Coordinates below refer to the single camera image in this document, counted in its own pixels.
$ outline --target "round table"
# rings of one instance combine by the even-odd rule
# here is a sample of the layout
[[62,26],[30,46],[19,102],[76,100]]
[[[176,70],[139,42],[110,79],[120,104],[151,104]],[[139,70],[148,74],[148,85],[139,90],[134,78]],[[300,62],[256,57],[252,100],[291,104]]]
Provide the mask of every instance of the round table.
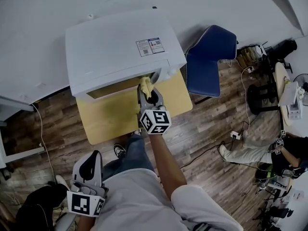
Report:
[[[284,91],[284,77],[287,77],[287,79],[290,79],[288,72],[282,65],[282,63],[276,63],[275,65],[275,73],[274,73],[275,81],[276,81],[276,86],[277,86],[277,93],[278,93],[278,98],[280,100],[283,91]],[[289,119],[288,115],[288,109],[287,106],[281,106],[280,107],[282,116],[283,116],[283,121],[287,126],[292,125],[292,121]]]

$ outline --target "white cable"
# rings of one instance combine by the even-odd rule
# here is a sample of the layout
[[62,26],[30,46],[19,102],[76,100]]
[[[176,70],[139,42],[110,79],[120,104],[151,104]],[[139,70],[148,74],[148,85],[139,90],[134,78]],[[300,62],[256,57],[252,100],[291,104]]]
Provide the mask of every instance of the white cable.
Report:
[[239,67],[241,68],[241,69],[243,69],[242,67],[241,67],[241,65],[240,65],[240,63],[236,60],[236,62],[237,62],[237,64],[239,65]]
[[227,61],[228,66],[231,67],[232,66],[232,60],[231,60],[231,64],[229,64],[228,59],[226,59],[226,61]]
[[56,181],[56,177],[55,177],[55,175],[54,175],[53,167],[52,167],[52,165],[51,165],[49,153],[48,153],[47,147],[46,147],[46,145],[45,145],[45,142],[44,142],[44,140],[43,140],[43,121],[42,121],[42,117],[40,116],[40,113],[39,113],[38,109],[37,109],[33,104],[31,104],[31,105],[32,105],[32,106],[36,109],[36,111],[38,112],[38,115],[39,115],[39,118],[40,118],[40,138],[42,139],[43,145],[44,145],[45,150],[46,150],[46,153],[47,153],[47,157],[48,157],[49,164],[50,164],[50,167],[51,167],[51,170],[52,170],[52,175],[53,175],[54,182],[57,182],[57,181]]
[[12,198],[10,195],[8,195],[8,196],[15,202],[16,205],[18,205],[19,208],[21,208],[20,202],[19,202],[19,200],[16,197]]
[[47,228],[48,228],[48,230],[50,230],[50,229],[49,229],[49,226],[48,226],[48,222],[47,222],[46,214],[45,214],[45,211],[44,211],[43,207],[42,207],[42,206],[40,206],[39,204],[37,204],[37,205],[38,205],[39,207],[41,207],[41,208],[42,208],[42,210],[43,210],[43,212],[44,212],[44,216],[45,216],[45,220],[46,220]]
[[246,71],[246,69],[248,69],[248,68],[250,68],[250,66],[249,66],[249,67],[247,67],[247,68],[245,68],[245,69],[242,71],[242,73],[241,73],[241,81],[242,81],[242,84],[243,84],[243,87],[244,87],[244,91],[245,91],[245,93],[244,93],[244,94],[245,94],[245,109],[246,109],[246,115],[247,115],[247,118],[248,118],[248,121],[249,121],[247,131],[249,130],[249,127],[250,127],[250,118],[249,118],[249,115],[248,115],[248,112],[247,112],[246,88],[245,88],[245,85],[244,85],[244,83],[243,83],[243,78],[242,78],[242,76],[243,76],[243,72],[245,72],[245,71]]
[[275,176],[273,176],[273,177],[269,177],[269,178],[264,178],[264,179],[258,179],[258,178],[256,178],[256,180],[269,180],[269,179],[273,179],[273,178],[275,178],[277,175],[275,175]]

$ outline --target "wooden floor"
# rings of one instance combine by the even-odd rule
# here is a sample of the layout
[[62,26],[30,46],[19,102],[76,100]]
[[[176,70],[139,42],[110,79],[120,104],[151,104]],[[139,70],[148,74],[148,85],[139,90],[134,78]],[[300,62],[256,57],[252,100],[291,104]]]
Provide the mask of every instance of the wooden floor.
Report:
[[[248,121],[245,112],[244,89],[241,83],[241,69],[235,63],[231,67],[219,64],[221,96],[194,105],[193,109],[172,119],[172,127],[164,138],[172,154],[182,166],[205,150],[231,140],[230,131],[240,131],[243,121]],[[249,79],[243,74],[248,88],[252,83],[266,81]],[[193,101],[200,97],[191,95]],[[51,163],[56,174],[67,181],[71,179],[74,163],[84,154],[99,150],[103,163],[116,158],[113,152],[115,142],[124,142],[125,136],[97,145],[90,145],[79,116],[76,100],[70,90],[56,94],[38,105],[43,119],[43,138],[50,152]],[[277,136],[280,131],[279,113],[266,112],[258,117],[248,110],[253,121],[249,134],[255,139]],[[40,119],[38,113],[22,112],[1,128],[7,154],[37,148],[40,143]],[[146,149],[155,165],[149,139],[144,135]],[[233,150],[241,149],[242,142],[236,141]],[[16,196],[22,203],[27,195],[52,180],[51,168],[46,153],[32,156],[13,163],[15,172],[8,181],[2,176],[0,200],[11,203],[7,196]],[[204,153],[193,163],[184,167],[183,172],[190,184],[198,184],[238,222],[245,230],[258,230],[258,221],[252,221],[258,208],[262,206],[265,193],[256,196],[255,170],[224,162],[217,147]],[[16,213],[17,207],[10,210]]]

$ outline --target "electrical cable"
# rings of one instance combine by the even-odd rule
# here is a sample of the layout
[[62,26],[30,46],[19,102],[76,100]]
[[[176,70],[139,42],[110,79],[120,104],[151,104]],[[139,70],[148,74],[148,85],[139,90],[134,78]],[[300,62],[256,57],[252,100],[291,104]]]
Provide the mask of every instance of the electrical cable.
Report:
[[[5,205],[10,205],[10,206],[17,206],[17,205],[11,205],[11,204],[5,203],[5,202],[3,202],[3,201],[0,201],[0,203],[3,203],[3,204],[5,204]],[[44,209],[43,209],[43,207],[42,207],[41,205],[39,205],[39,204],[34,204],[34,205],[25,205],[25,206],[34,207],[35,205],[38,205],[39,207],[41,207],[41,209],[42,209],[42,211],[43,211],[43,213],[44,213],[44,216],[45,216],[47,228],[48,228],[48,230],[50,230],[49,225],[48,225],[48,222],[47,222],[47,218],[46,218],[46,213],[45,213],[45,211],[44,211]]]
[[[232,143],[232,144],[231,144],[231,148],[229,149],[229,151],[232,149],[232,147],[233,147],[233,142],[234,142],[234,141],[235,141],[235,138],[233,138],[233,140],[232,140],[231,142],[227,143],[227,144]],[[222,141],[222,142],[220,143],[219,147],[220,147],[221,145],[225,145],[224,141]],[[227,160],[222,156],[222,154],[220,154],[219,147],[217,148],[218,154],[222,157],[222,159],[223,159],[224,161],[227,162]]]
[[16,198],[16,197],[14,197],[14,198],[12,198],[10,195],[8,195],[14,202],[15,202],[15,204],[17,204],[18,206],[19,206],[19,208],[21,208],[21,205],[20,205],[20,202],[19,202],[19,200]]
[[229,64],[228,59],[226,59],[226,61],[227,61],[228,66],[231,67],[232,66],[232,60],[231,60],[231,64]]
[[217,146],[221,146],[221,145],[222,145],[222,143],[220,143],[220,144],[218,144],[218,145],[214,145],[213,147],[211,147],[211,148],[209,148],[209,149],[205,150],[205,151],[204,151],[204,152],[202,152],[200,155],[198,155],[197,157],[195,157],[192,161],[190,161],[189,163],[187,163],[187,164],[183,165],[183,166],[182,166],[182,167],[180,167],[180,168],[184,168],[184,167],[186,167],[186,166],[188,166],[188,165],[192,164],[195,160],[197,160],[199,157],[201,157],[204,153],[206,153],[206,152],[208,152],[208,151],[212,150],[213,148],[215,148],[215,147],[217,147]]
[[51,164],[51,160],[50,160],[50,157],[49,157],[49,153],[48,153],[47,147],[45,145],[45,142],[43,140],[43,121],[42,121],[42,117],[40,116],[39,110],[33,104],[32,104],[32,106],[36,109],[36,111],[38,112],[39,118],[40,118],[40,126],[41,126],[40,127],[40,138],[41,138],[41,140],[43,142],[43,145],[44,145],[46,153],[47,153],[47,157],[48,157],[49,164],[50,164],[50,167],[51,167],[51,170],[52,170],[52,175],[53,175],[54,182],[57,182],[56,181],[56,177],[54,175],[54,170],[53,170],[53,167],[52,167],[52,164]]
[[243,69],[242,67],[241,67],[241,65],[240,65],[240,63],[238,62],[238,60],[237,59],[235,59],[236,60],[236,62],[237,62],[237,64],[239,65],[239,67],[241,68],[241,69]]
[[245,192],[245,193],[242,193],[242,194],[241,194],[241,197],[244,197],[244,198],[243,198],[243,200],[242,200],[240,206],[238,206],[238,207],[233,211],[233,213],[231,213],[231,215],[233,215],[233,214],[242,206],[242,204],[244,203],[246,197],[248,196],[248,194],[250,193],[250,191],[252,190],[252,188],[253,188],[253,185],[250,187],[250,189],[249,189],[248,192]]
[[243,87],[244,87],[244,91],[245,91],[245,93],[244,93],[244,96],[245,96],[245,109],[246,109],[246,115],[247,115],[247,118],[248,118],[248,121],[249,121],[247,131],[248,131],[249,128],[250,128],[250,118],[249,118],[248,111],[247,111],[247,97],[246,97],[246,88],[245,88],[245,85],[244,85],[244,83],[243,83],[243,72],[244,72],[246,69],[248,69],[248,68],[250,68],[250,67],[245,68],[245,69],[242,71],[242,73],[241,73],[241,81],[242,81],[242,84],[243,84]]
[[62,211],[63,211],[63,210],[61,209],[60,214],[59,214],[59,216],[58,216],[58,219],[60,218],[60,215],[62,214]]

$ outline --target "person sitting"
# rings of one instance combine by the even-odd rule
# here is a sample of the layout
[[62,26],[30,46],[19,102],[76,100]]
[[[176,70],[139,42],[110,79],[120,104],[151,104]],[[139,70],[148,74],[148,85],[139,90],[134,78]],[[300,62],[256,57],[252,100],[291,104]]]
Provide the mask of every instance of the person sitting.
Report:
[[277,138],[272,140],[254,141],[248,138],[248,132],[243,133],[242,150],[229,151],[224,145],[219,147],[219,152],[227,162],[267,163],[273,164],[274,172],[281,174],[285,169],[308,167],[308,137],[302,138],[291,133],[286,133],[283,145],[278,145]]
[[149,138],[160,178],[135,131],[103,167],[109,191],[100,216],[81,216],[78,231],[243,231],[201,187],[187,184],[161,135]]

